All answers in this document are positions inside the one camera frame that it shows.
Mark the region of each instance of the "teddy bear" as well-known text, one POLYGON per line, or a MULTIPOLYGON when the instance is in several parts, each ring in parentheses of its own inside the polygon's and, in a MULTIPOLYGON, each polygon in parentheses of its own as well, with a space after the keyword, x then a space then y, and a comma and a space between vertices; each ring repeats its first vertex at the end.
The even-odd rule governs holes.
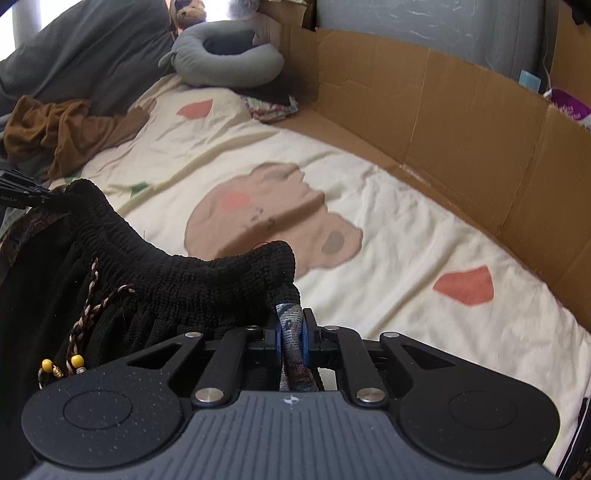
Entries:
POLYGON ((181 30, 205 22, 207 12, 202 0, 171 0, 170 18, 181 30))

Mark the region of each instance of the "screw head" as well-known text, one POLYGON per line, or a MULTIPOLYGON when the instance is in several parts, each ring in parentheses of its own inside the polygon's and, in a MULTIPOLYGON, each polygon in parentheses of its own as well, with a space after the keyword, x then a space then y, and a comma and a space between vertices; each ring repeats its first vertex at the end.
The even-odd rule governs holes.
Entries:
POLYGON ((195 398, 203 403, 215 403, 223 398, 223 391, 213 387, 202 388, 195 392, 195 398))
POLYGON ((386 398, 386 394, 382 390, 374 387, 357 390, 355 396, 364 403, 377 403, 386 398))

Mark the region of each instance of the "black pants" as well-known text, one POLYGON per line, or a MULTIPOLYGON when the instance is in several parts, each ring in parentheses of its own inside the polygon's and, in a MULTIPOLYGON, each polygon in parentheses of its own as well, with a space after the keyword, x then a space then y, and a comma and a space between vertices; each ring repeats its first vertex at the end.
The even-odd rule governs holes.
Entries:
MULTIPOLYGON (((6 160, 3 156, 2 156, 2 148, 0 145, 0 168, 4 168, 6 170, 11 170, 13 168, 13 165, 11 165, 8 160, 6 160)), ((6 207, 0 205, 0 225, 2 225, 2 221, 4 220, 4 214, 6 213, 6 207)))
MULTIPOLYGON (((88 368, 191 330, 219 339, 235 326, 264 325, 278 303, 300 301, 294 255, 284 242, 211 262, 171 257, 142 240, 86 180, 58 194, 51 208, 61 212, 59 219, 39 227, 22 248, 8 238, 0 251, 3 479, 18 478, 34 464, 21 410, 38 390, 44 358, 66 372, 69 334, 82 314, 93 262, 99 276, 91 305, 123 284, 134 293, 115 295, 83 338, 88 368)), ((47 212, 29 212, 17 233, 33 228, 26 225, 31 218, 43 222, 47 212)), ((265 388, 264 369, 247 377, 248 388, 265 388)))

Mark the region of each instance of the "bed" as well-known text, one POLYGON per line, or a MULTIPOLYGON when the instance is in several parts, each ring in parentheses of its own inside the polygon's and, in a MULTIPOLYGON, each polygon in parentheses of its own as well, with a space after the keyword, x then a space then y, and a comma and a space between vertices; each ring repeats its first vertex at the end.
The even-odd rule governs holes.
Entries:
POLYGON ((146 241, 208 260, 286 239, 320 325, 396 330, 548 394, 561 426, 545 465, 558 469, 591 394, 591 336, 544 283, 376 164, 251 120, 230 90, 173 75, 137 103, 150 98, 136 139, 80 173, 146 241))

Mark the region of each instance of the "patterned fabric strip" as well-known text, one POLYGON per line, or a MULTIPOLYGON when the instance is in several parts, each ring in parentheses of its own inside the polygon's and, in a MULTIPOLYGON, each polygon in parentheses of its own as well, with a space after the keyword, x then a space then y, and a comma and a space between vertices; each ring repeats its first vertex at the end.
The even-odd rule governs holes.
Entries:
POLYGON ((242 95, 242 100, 246 103, 246 108, 248 108, 251 117, 254 120, 259 120, 264 124, 269 124, 272 122, 278 122, 283 120, 285 117, 289 115, 293 115, 298 111, 298 103, 295 98, 291 95, 290 97, 290 105, 280 105, 279 103, 269 103, 263 100, 259 100, 253 97, 247 97, 242 95))
POLYGON ((277 315, 281 323, 281 351, 283 368, 280 391, 318 392, 312 372, 304 366, 301 352, 301 326, 304 312, 295 303, 277 305, 277 315))
POLYGON ((8 271, 14 265, 23 246, 36 234, 66 215, 42 205, 29 210, 15 220, 0 239, 0 285, 6 279, 8 271))

